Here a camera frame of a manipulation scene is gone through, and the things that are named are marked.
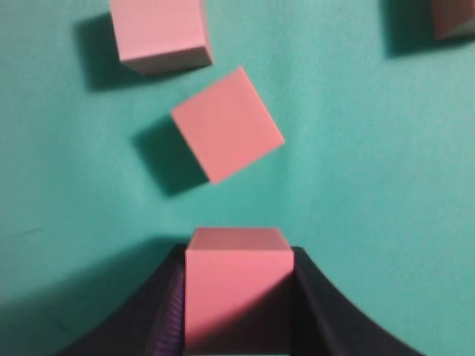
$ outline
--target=teal wall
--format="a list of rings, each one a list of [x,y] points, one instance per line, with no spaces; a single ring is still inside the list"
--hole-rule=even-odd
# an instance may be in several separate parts
[[[216,65],[142,80],[106,0],[0,1],[0,350],[49,355],[199,225],[279,226],[433,356],[475,349],[475,44],[427,0],[209,0]],[[217,186],[167,122],[242,64],[286,145]]]

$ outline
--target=curved black edge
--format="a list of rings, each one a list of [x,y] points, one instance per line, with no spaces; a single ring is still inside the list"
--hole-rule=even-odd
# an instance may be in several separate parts
[[[292,356],[423,356],[357,309],[303,248],[292,250]]]
[[[114,314],[57,356],[181,356],[185,250],[177,244]]]

